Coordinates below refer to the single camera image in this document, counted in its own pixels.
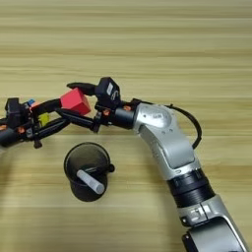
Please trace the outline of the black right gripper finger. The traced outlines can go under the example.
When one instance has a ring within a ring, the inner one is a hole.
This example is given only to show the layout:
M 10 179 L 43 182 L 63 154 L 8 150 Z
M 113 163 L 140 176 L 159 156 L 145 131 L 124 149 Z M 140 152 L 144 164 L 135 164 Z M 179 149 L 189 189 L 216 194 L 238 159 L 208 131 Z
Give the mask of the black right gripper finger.
M 57 108 L 56 112 L 72 124 L 88 128 L 95 133 L 99 130 L 99 124 L 94 119 L 83 116 L 79 112 L 64 108 Z
M 95 85 L 90 83 L 74 82 L 67 85 L 70 89 L 78 88 L 84 95 L 95 95 Z

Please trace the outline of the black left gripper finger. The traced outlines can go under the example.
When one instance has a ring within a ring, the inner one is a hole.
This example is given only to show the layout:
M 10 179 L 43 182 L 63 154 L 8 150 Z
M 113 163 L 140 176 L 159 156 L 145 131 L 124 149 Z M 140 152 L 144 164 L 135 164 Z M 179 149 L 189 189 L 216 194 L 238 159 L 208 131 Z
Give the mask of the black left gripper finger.
M 40 140 L 50 135 L 56 134 L 67 127 L 69 124 L 70 121 L 68 119 L 62 117 L 54 119 L 53 121 L 47 123 L 45 126 L 39 128 L 34 134 L 34 139 Z
M 51 100 L 48 100 L 48 101 L 45 101 L 43 103 L 33 106 L 31 108 L 31 111 L 33 114 L 40 115 L 45 112 L 51 113 L 56 108 L 61 108 L 61 107 L 62 107 L 61 100 L 59 98 L 56 98 L 56 99 L 51 99 Z

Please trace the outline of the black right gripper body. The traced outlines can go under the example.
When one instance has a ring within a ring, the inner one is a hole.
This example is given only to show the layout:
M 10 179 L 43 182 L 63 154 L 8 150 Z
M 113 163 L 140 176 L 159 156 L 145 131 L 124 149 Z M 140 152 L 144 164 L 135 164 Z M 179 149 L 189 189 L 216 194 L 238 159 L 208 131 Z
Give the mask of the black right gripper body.
M 95 118 L 100 125 L 132 129 L 137 106 L 140 103 L 141 101 L 135 98 L 131 101 L 120 100 L 115 106 L 98 101 L 94 106 L 97 110 Z

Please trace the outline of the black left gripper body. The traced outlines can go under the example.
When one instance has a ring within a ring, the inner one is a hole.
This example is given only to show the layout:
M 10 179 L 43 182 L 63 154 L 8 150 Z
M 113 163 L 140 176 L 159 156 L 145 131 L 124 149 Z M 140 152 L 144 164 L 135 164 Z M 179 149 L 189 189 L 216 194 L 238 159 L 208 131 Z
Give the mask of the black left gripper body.
M 32 141 L 36 149 L 42 147 L 37 136 L 39 121 L 32 116 L 9 115 L 0 121 L 0 147 L 8 148 L 21 142 Z

